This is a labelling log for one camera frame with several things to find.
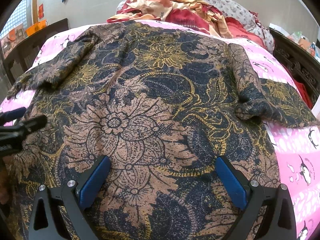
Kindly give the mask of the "dark wooden footboard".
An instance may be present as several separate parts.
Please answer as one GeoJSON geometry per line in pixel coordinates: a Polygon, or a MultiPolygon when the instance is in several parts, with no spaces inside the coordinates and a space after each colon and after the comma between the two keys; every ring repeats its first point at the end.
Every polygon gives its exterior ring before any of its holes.
{"type": "Polygon", "coordinates": [[[23,72],[28,70],[28,65],[25,61],[26,58],[35,60],[36,55],[44,45],[46,40],[55,34],[67,31],[69,29],[68,18],[64,18],[47,27],[37,31],[24,41],[19,43],[7,57],[4,58],[4,70],[11,85],[15,83],[15,78],[11,72],[14,62],[20,64],[23,72]]]}

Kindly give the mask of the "orange box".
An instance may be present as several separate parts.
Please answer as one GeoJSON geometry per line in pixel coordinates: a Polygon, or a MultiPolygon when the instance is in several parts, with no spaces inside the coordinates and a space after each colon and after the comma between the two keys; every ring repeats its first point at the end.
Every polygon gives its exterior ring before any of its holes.
{"type": "Polygon", "coordinates": [[[42,20],[30,26],[25,32],[27,36],[31,36],[36,32],[40,31],[41,29],[45,28],[47,25],[48,25],[48,22],[46,20],[42,20]]]}

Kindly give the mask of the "glass block window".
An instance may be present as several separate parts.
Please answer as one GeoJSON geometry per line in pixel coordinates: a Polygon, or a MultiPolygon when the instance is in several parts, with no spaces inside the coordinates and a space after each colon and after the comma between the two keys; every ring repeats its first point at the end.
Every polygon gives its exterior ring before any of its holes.
{"type": "Polygon", "coordinates": [[[22,0],[15,8],[1,31],[1,38],[20,24],[23,24],[24,30],[32,24],[31,0],[22,0]]]}

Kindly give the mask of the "dark carved wooden headboard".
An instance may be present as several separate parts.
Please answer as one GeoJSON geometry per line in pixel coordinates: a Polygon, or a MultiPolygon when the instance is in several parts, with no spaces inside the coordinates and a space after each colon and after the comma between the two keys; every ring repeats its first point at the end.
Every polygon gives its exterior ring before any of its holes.
{"type": "Polygon", "coordinates": [[[298,44],[280,32],[270,29],[274,38],[273,56],[289,71],[293,78],[302,83],[312,105],[319,97],[319,62],[298,44]]]}

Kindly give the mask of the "clutter on bedside shelf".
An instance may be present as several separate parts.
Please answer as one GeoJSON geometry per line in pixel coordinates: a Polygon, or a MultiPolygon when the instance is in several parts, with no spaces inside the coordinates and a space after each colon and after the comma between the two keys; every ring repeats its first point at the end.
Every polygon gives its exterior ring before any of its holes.
{"type": "Polygon", "coordinates": [[[285,29],[273,23],[269,24],[269,29],[281,33],[281,35],[295,42],[297,45],[311,54],[317,61],[319,61],[319,48],[316,46],[315,42],[310,42],[301,31],[295,31],[292,34],[289,34],[285,29]]]}

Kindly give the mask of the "red and cream floral blanket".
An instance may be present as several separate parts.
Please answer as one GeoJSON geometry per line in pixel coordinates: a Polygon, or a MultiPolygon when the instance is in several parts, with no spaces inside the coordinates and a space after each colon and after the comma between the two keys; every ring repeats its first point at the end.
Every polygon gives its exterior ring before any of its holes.
{"type": "Polygon", "coordinates": [[[246,38],[264,49],[262,38],[246,31],[244,26],[203,0],[126,0],[107,23],[129,20],[156,20],[221,38],[246,38]]]}

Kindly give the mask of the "grey floral pillow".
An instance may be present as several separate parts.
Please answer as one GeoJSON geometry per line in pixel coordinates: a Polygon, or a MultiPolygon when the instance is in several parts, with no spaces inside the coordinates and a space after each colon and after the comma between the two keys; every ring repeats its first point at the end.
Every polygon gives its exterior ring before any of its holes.
{"type": "MultiPolygon", "coordinates": [[[[125,1],[121,2],[118,6],[118,10],[122,8],[125,1]]],[[[223,16],[232,17],[238,20],[245,28],[246,31],[254,33],[262,38],[266,50],[272,52],[274,50],[274,39],[269,30],[263,26],[255,12],[251,12],[244,8],[242,5],[236,3],[233,0],[203,0],[210,5],[213,5],[219,9],[223,16]]]]}

